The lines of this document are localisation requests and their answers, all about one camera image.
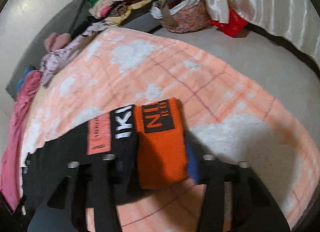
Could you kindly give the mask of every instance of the bed sheet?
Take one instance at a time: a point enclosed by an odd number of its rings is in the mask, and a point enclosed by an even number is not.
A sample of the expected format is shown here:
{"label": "bed sheet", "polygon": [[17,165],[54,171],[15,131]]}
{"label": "bed sheet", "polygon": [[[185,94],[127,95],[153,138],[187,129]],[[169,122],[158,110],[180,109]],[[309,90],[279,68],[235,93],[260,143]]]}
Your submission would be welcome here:
{"label": "bed sheet", "polygon": [[[40,88],[31,106],[28,152],[112,109],[176,97],[185,129],[220,159],[247,161],[292,228],[320,176],[320,154],[305,128],[261,86],[224,61],[181,41],[110,28]],[[118,206],[123,231],[195,231],[204,186],[191,180]],[[93,210],[87,210],[94,231]]]}

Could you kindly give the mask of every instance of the silver bolt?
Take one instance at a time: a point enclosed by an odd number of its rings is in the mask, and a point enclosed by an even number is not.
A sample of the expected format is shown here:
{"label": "silver bolt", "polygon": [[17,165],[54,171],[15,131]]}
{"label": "silver bolt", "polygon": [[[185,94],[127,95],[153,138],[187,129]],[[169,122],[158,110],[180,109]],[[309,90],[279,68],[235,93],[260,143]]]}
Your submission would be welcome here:
{"label": "silver bolt", "polygon": [[213,161],[215,159],[215,156],[214,155],[210,155],[210,154],[206,154],[203,156],[203,159],[205,161]]}
{"label": "silver bolt", "polygon": [[79,162],[70,162],[68,163],[68,168],[75,169],[79,167]]}
{"label": "silver bolt", "polygon": [[112,161],[116,158],[116,156],[114,154],[108,154],[108,155],[104,155],[102,157],[102,160],[104,161]]}
{"label": "silver bolt", "polygon": [[249,168],[249,164],[247,162],[239,162],[238,165],[242,169]]}

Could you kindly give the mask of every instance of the wall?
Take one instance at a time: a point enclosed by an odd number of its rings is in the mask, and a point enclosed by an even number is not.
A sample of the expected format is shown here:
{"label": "wall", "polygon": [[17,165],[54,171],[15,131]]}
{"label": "wall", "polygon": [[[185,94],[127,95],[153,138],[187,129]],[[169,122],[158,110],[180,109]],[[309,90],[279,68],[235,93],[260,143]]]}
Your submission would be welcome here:
{"label": "wall", "polygon": [[0,111],[0,163],[8,144],[9,117]]}
{"label": "wall", "polygon": [[10,116],[5,87],[20,57],[44,25],[72,0],[8,0],[0,13],[0,111]]}

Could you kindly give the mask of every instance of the pink fabric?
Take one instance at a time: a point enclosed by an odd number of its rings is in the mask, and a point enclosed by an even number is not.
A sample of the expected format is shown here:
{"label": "pink fabric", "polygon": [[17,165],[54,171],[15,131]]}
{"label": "pink fabric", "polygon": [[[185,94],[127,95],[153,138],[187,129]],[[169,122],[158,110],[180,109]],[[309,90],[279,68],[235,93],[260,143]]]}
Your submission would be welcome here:
{"label": "pink fabric", "polygon": [[108,12],[111,10],[112,5],[107,5],[106,7],[104,7],[103,9],[101,9],[100,11],[100,15],[102,18],[106,18]]}
{"label": "pink fabric", "polygon": [[27,124],[29,107],[40,85],[42,73],[33,70],[26,75],[25,82],[13,106],[9,123],[9,142],[2,158],[0,191],[13,210],[20,200],[20,146]]}
{"label": "pink fabric", "polygon": [[57,49],[62,49],[71,41],[71,36],[69,33],[57,34],[51,33],[50,36],[44,40],[44,47],[47,52],[55,51]]}

